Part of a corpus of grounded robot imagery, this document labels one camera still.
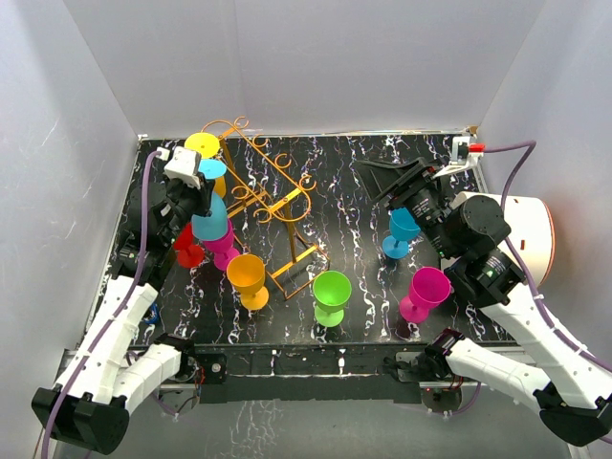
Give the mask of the light blue plastic wine glass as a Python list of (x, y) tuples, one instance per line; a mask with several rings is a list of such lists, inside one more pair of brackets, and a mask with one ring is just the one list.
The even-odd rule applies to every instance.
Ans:
[(207, 180), (214, 181), (210, 200), (210, 216), (193, 215), (191, 226), (193, 235), (201, 241), (215, 241), (222, 238), (228, 231), (227, 208), (223, 198), (227, 193), (225, 174), (227, 166), (213, 159), (201, 160), (199, 171)]

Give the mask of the yellow-orange plastic wine glass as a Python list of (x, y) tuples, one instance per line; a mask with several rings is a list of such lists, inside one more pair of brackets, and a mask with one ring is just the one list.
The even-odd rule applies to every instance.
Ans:
[(216, 158), (221, 149), (220, 140), (206, 132), (195, 133), (185, 140), (184, 148), (200, 154), (198, 171), (207, 180), (214, 181), (214, 192), (224, 198), (227, 193), (225, 174), (228, 168), (221, 160)]

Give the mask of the magenta plastic wine glass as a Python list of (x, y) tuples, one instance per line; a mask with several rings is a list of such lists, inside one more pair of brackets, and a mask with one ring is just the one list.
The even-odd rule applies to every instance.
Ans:
[(238, 249), (234, 247), (234, 232), (231, 220), (228, 220), (226, 234), (213, 241), (205, 241), (205, 248), (213, 254), (213, 263), (220, 271), (225, 271), (235, 257), (240, 255)]

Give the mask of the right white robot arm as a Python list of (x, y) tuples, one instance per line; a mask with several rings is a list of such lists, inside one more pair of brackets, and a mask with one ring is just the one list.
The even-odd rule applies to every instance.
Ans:
[(560, 337), (560, 324), (528, 286), (527, 271), (500, 250), (511, 233), (500, 204), (483, 193), (451, 199), (436, 167), (423, 159), (358, 161), (356, 171), (372, 201), (407, 210), (438, 255), (451, 260), (444, 273), (454, 292), (500, 324), (535, 362), (514, 361), (447, 329), (426, 348), (427, 371), (508, 395), (568, 444), (583, 447), (610, 434), (611, 372)]

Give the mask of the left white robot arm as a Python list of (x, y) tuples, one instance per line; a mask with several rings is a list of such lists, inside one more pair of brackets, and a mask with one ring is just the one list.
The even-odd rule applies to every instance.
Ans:
[(54, 386), (34, 393), (32, 409), (47, 439), (108, 455), (146, 397), (168, 379), (193, 379), (198, 360), (191, 339), (164, 333), (132, 363), (125, 356), (176, 260), (175, 241), (192, 216), (210, 214), (213, 189), (198, 172), (190, 179), (144, 181), (131, 192), (98, 312)]

